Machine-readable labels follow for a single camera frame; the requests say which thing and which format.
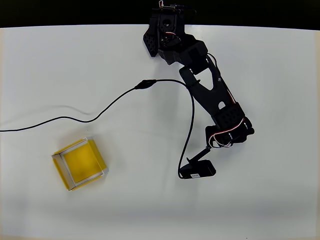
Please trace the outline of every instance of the white table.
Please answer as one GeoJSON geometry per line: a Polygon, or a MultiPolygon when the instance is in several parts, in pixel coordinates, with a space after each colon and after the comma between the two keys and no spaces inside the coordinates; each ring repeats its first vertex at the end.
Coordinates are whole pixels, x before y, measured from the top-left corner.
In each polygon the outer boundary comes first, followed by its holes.
{"type": "MultiPolygon", "coordinates": [[[[95,117],[142,79],[181,80],[151,58],[147,25],[3,30],[1,129],[57,116],[95,117]]],[[[214,177],[180,180],[188,91],[157,83],[89,124],[57,120],[0,135],[2,234],[41,239],[282,239],[316,235],[318,98],[315,32],[186,26],[215,55],[256,133],[211,151],[214,177]],[[104,179],[68,192],[51,154],[94,136],[104,179]]],[[[209,71],[198,77],[211,81],[209,71]]],[[[210,116],[196,103],[186,157],[205,147],[210,116]]]]}

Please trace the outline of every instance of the yellow box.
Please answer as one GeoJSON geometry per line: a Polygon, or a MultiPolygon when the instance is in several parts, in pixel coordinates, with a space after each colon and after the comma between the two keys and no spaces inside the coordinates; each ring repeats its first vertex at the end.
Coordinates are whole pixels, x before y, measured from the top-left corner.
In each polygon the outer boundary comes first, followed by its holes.
{"type": "Polygon", "coordinates": [[[68,191],[80,188],[108,172],[92,137],[86,137],[55,152],[52,159],[68,191]]]}

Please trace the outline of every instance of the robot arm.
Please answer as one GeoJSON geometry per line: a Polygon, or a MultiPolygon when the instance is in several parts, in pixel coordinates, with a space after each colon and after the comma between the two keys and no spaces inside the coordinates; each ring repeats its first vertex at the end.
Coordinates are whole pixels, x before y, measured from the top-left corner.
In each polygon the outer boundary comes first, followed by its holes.
{"type": "Polygon", "coordinates": [[[152,9],[149,28],[143,36],[151,57],[159,54],[168,65],[174,62],[184,65],[179,70],[183,81],[215,124],[205,128],[206,148],[192,159],[187,158],[189,164],[178,170],[178,174],[182,175],[179,177],[183,179],[209,177],[216,173],[209,160],[199,161],[211,148],[215,148],[214,142],[218,148],[231,147],[235,143],[243,143],[248,135],[255,132],[250,120],[228,89],[216,59],[208,53],[205,43],[185,33],[184,13],[187,9],[181,5],[163,6],[161,3],[159,8],[152,9]],[[206,69],[212,74],[212,89],[205,88],[200,84],[200,80],[195,78],[195,75],[206,69]]]}

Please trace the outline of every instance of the black background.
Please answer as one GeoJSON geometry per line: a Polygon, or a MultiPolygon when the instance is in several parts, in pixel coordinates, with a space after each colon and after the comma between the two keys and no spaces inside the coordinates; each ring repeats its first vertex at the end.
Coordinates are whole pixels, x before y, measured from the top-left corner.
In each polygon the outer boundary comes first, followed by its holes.
{"type": "MultiPolygon", "coordinates": [[[[192,6],[192,24],[320,30],[320,0],[168,0],[164,5],[192,6]]],[[[0,28],[148,24],[158,1],[0,0],[0,28]]]]}

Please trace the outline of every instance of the cable connector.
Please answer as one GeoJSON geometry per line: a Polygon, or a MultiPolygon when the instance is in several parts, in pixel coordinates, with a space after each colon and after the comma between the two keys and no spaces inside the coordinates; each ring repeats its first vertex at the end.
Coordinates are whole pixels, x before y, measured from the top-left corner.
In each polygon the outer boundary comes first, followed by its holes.
{"type": "Polygon", "coordinates": [[[134,89],[148,89],[157,82],[156,79],[142,80],[134,89]]]}

